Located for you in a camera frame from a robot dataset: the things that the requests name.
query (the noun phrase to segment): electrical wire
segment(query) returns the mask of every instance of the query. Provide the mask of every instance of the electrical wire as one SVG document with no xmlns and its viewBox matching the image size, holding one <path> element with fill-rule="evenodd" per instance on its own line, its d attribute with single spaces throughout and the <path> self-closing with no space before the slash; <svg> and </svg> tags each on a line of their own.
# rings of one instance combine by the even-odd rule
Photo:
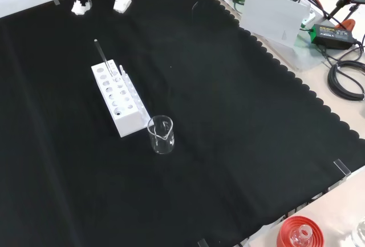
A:
<svg viewBox="0 0 365 247">
<path fill-rule="evenodd" d="M 364 40 L 365 40 L 365 35 L 362 39 L 362 42 L 357 43 L 358 47 L 353 48 L 349 52 L 343 54 L 339 59 L 336 59 L 336 58 L 330 56 L 327 53 L 327 48 L 325 48 L 323 50 L 322 48 L 318 47 L 319 50 L 321 51 L 322 55 L 327 59 L 328 63 L 331 65 L 331 68 L 330 68 L 330 71 L 328 72 L 328 77 L 327 77 L 328 87 L 334 94 L 336 94 L 340 98 L 343 98 L 346 100 L 352 100 L 352 101 L 365 100 L 364 87 L 357 80 L 355 80 L 354 78 L 352 78 L 352 77 L 348 76 L 347 74 L 343 73 L 342 71 L 340 71 L 340 69 L 342 67 L 348 67 L 348 68 L 354 68 L 356 70 L 362 70 L 363 72 L 365 72 L 365 64 L 362 62 L 358 62 L 358 60 L 362 57 L 363 52 L 364 52 L 364 47 L 365 47 Z M 345 56 L 354 52 L 355 50 L 360 50 L 360 54 L 355 60 L 342 60 Z M 362 93 L 358 94 L 358 93 L 353 93 L 353 92 L 347 91 L 339 83 L 339 80 L 337 78 L 337 73 L 347 77 L 349 80 L 352 80 L 361 89 Z"/>
<path fill-rule="evenodd" d="M 330 17 L 335 22 L 337 22 L 343 29 L 346 29 L 346 27 L 336 18 L 334 18 L 331 14 L 329 14 L 326 10 L 323 9 L 321 3 L 318 0 L 308 0 L 312 5 L 316 6 L 318 9 L 321 10 L 324 16 Z"/>
</svg>

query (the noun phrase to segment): red lid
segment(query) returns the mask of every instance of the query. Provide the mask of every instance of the red lid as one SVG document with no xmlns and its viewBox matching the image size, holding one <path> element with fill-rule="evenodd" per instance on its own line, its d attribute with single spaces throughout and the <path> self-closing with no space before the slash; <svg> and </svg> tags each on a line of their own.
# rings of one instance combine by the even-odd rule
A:
<svg viewBox="0 0 365 247">
<path fill-rule="evenodd" d="M 321 229 L 314 221 L 302 216 L 289 217 L 284 221 L 277 237 L 277 246 L 292 247 L 290 242 L 290 233 L 302 225 L 309 225 L 312 228 L 313 243 L 311 247 L 323 247 L 325 244 L 325 239 L 323 238 Z"/>
</svg>

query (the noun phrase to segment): coiled black cable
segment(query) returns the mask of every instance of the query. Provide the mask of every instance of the coiled black cable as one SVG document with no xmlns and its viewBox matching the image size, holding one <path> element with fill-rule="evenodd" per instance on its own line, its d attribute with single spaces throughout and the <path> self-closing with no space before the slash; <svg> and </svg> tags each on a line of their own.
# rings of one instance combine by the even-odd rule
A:
<svg viewBox="0 0 365 247">
<path fill-rule="evenodd" d="M 365 100 L 365 90 L 362 87 L 362 85 L 355 79 L 349 77 L 345 73 L 342 73 L 339 71 L 342 67 L 351 67 L 354 69 L 359 69 L 365 72 L 365 64 L 355 61 L 355 60 L 343 60 L 335 64 L 330 68 L 330 72 L 328 73 L 327 77 L 327 83 L 329 88 L 332 90 L 334 94 L 339 96 L 342 99 L 345 100 Z M 356 85 L 358 85 L 362 91 L 361 94 L 353 93 L 350 91 L 347 91 L 338 81 L 337 79 L 337 73 L 342 74 L 343 76 L 351 79 Z"/>
<path fill-rule="evenodd" d="M 320 48 L 320 51 L 322 52 L 323 56 L 325 56 L 325 58 L 327 59 L 327 61 L 331 65 L 330 71 L 328 72 L 328 76 L 327 76 L 327 84 L 328 84 L 330 90 L 342 99 L 354 100 L 354 101 L 365 100 L 364 87 L 357 80 L 355 80 L 354 78 L 352 78 L 352 77 L 350 77 L 350 76 L 348 76 L 345 73 L 340 71 L 340 69 L 343 68 L 343 67 L 349 67 L 349 68 L 354 68 L 354 69 L 357 69 L 357 70 L 361 70 L 362 72 L 365 73 L 365 64 L 361 63 L 361 62 L 358 62 L 358 60 L 362 57 L 362 54 L 364 52 L 364 40 L 365 40 L 365 35 L 363 37 L 362 43 L 357 42 L 359 47 L 350 50 L 349 52 L 342 55 L 339 59 L 335 59 L 332 56 L 328 55 L 326 48 L 325 48 L 324 51 Z M 360 54 L 359 54 L 357 59 L 355 59 L 355 60 L 342 60 L 345 56 L 347 56 L 349 53 L 351 53 L 355 50 L 360 50 Z M 337 62 L 335 64 L 332 64 L 330 59 L 333 59 Z M 347 77 L 348 79 L 352 80 L 361 89 L 362 93 L 357 94 L 357 93 L 347 91 L 339 83 L 338 78 L 337 78 L 337 73 L 339 73 L 339 74 Z"/>
</svg>

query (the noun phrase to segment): black cloth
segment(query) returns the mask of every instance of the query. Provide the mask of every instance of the black cloth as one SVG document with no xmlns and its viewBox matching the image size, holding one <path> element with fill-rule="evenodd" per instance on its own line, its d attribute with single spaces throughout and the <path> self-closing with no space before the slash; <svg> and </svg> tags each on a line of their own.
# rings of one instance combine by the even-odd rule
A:
<svg viewBox="0 0 365 247">
<path fill-rule="evenodd" d="M 231 247 L 341 179 L 334 160 L 365 164 L 358 134 L 217 0 L 92 1 L 0 20 L 1 246 Z M 94 39 L 172 118 L 172 153 L 119 137 Z"/>
</svg>

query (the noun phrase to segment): test tube rack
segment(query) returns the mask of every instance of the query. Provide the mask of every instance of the test tube rack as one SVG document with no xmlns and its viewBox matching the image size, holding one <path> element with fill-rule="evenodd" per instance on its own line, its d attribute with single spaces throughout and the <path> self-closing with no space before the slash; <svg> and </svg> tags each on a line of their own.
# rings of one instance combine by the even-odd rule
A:
<svg viewBox="0 0 365 247">
<path fill-rule="evenodd" d="M 150 120 L 128 74 L 121 73 L 113 60 L 92 66 L 95 80 L 109 109 L 120 137 L 127 136 L 147 127 Z"/>
</svg>

